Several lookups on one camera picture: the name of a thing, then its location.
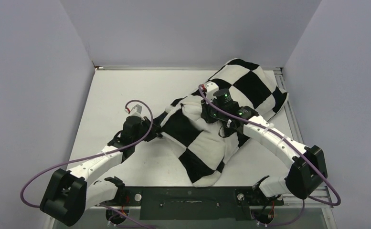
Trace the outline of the black and white checkered pillowcase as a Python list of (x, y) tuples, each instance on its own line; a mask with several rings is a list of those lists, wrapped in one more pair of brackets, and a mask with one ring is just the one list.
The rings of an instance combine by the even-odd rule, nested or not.
[[(240, 106), (253, 108), (265, 120), (279, 113), (289, 97), (288, 92), (279, 88), (261, 66), (239, 58), (229, 60), (209, 80), (220, 89), (228, 89), (234, 101)], [(188, 95), (200, 96), (198, 91)], [(214, 185), (226, 163), (248, 141), (244, 136), (240, 140), (236, 137), (221, 139), (217, 135), (220, 129), (217, 122), (207, 123), (204, 129), (199, 130), (180, 111), (163, 124), (166, 115), (164, 111), (153, 121), (160, 125), (163, 139), (170, 144), (194, 187)]]

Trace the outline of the white pillow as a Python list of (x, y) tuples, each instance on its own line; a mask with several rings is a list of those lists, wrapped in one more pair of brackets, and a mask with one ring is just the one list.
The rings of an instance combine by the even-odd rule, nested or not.
[(163, 119), (162, 123), (166, 124), (177, 111), (180, 111), (180, 114), (187, 117), (194, 127), (199, 130), (204, 129), (207, 126), (207, 123), (201, 118), (201, 101), (202, 97), (196, 95), (188, 95), (184, 98), (174, 100), (166, 107), (165, 112), (167, 115)]

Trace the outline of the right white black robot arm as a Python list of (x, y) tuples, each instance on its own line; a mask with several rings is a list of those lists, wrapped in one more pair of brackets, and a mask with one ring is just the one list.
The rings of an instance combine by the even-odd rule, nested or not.
[(221, 139), (242, 136), (254, 139), (270, 150), (285, 166), (289, 173), (284, 177), (263, 177), (253, 187), (253, 198), (258, 204), (265, 204), (273, 196), (293, 194), (299, 199), (311, 197), (311, 193), (322, 183), (327, 181), (327, 169), (323, 151), (317, 147), (312, 148), (296, 142), (279, 132), (272, 124), (258, 115), (251, 107), (240, 107), (235, 112), (228, 113), (218, 101), (225, 99), (231, 103), (232, 99), (228, 90), (212, 90), (209, 94), (217, 94), (209, 100), (203, 94), (202, 88), (198, 89), (199, 95), (204, 99), (203, 112), (211, 120), (220, 124), (217, 135)]

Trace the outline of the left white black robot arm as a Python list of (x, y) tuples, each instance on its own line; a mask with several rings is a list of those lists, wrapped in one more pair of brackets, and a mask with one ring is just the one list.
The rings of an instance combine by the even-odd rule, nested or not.
[(117, 177), (101, 176), (123, 163), (141, 141), (150, 141), (159, 135), (160, 125), (147, 117), (128, 116), (118, 131), (95, 158), (69, 169), (53, 172), (39, 209), (66, 226), (74, 225), (89, 208), (110, 202), (127, 204), (124, 182)]

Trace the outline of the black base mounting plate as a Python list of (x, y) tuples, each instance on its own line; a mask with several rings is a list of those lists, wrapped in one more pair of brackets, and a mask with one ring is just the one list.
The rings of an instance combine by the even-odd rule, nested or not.
[(249, 209), (282, 206), (282, 200), (260, 197), (252, 187), (125, 187), (107, 206), (138, 209), (141, 220), (248, 220)]

